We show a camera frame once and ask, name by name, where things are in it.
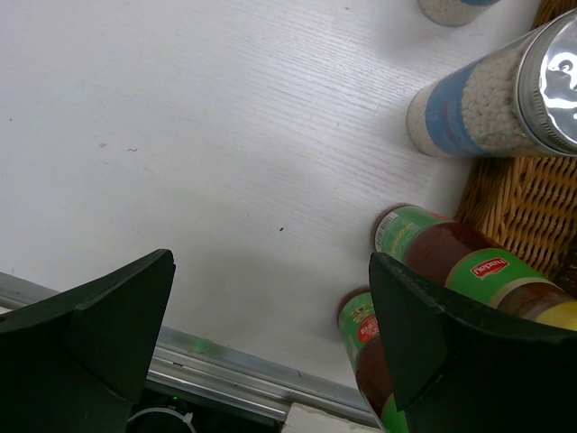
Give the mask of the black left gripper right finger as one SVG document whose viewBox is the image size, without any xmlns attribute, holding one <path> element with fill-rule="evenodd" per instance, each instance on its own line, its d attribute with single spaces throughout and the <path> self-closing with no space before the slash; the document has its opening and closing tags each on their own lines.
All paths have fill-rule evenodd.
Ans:
<svg viewBox="0 0 577 433">
<path fill-rule="evenodd" d="M 371 256 L 369 283 L 411 431 L 575 431 L 574 332 L 487 307 L 384 253 Z"/>
</svg>

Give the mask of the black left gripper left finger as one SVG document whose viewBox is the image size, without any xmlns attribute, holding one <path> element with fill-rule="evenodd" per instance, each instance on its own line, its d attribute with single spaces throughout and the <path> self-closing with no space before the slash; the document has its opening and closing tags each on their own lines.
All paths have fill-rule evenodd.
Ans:
<svg viewBox="0 0 577 433">
<path fill-rule="evenodd" d="M 176 271 L 159 249 L 1 317 L 3 432 L 123 432 Z"/>
</svg>

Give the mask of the silver-lid bead jar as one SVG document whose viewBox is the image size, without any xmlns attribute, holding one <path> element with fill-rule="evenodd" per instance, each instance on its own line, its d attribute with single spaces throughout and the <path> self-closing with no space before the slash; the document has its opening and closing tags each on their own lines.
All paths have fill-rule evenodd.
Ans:
<svg viewBox="0 0 577 433">
<path fill-rule="evenodd" d="M 420 89 L 406 125 L 433 157 L 576 154 L 576 12 Z"/>
<path fill-rule="evenodd" d="M 421 12 L 432 22 L 446 27 L 471 23 L 499 0 L 418 0 Z"/>
</svg>

